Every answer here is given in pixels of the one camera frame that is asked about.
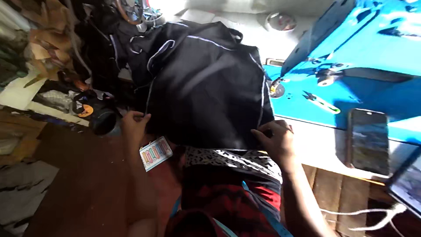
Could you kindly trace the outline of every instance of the blue sewing machine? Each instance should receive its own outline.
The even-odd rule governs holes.
[[[264,68],[285,88],[278,116],[346,129],[350,109],[370,109],[388,115],[390,139],[421,144],[421,1],[335,1],[282,68]]]

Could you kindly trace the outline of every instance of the smartphone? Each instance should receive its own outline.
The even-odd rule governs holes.
[[[350,111],[347,165],[380,175],[390,175],[386,114],[365,109]]]
[[[389,194],[421,219],[421,147],[389,179]]]

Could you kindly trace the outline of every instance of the card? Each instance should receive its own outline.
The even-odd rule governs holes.
[[[146,172],[173,155],[173,151],[164,137],[160,137],[147,146],[140,148],[139,153]]]

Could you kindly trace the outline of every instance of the person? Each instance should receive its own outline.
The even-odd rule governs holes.
[[[139,154],[150,118],[150,114],[129,111],[122,119],[136,197],[134,208],[141,213],[129,223],[129,237],[157,236],[156,196]],[[270,138],[264,134],[267,130],[272,132]],[[165,236],[336,236],[324,220],[295,155],[292,126],[277,120],[251,132],[267,155],[259,151],[186,149],[181,209],[175,205]],[[281,224],[281,201],[288,230]]]

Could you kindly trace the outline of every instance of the red fabric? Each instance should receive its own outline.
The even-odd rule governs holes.
[[[261,186],[249,186],[249,189],[279,210],[279,194]],[[166,236],[174,236],[171,230],[181,223],[189,210],[200,210],[209,218],[215,218],[239,237],[278,236],[249,195],[243,187],[229,184],[183,189],[183,210],[170,219]]]
[[[281,196],[278,193],[276,193],[276,192],[274,192],[274,191],[272,191],[270,189],[267,189],[265,187],[262,187],[262,186],[256,186],[256,187],[249,186],[249,189],[253,193],[255,193],[255,194],[263,197],[266,202],[268,202],[270,205],[272,205],[278,211],[280,211],[280,207],[281,207]]]

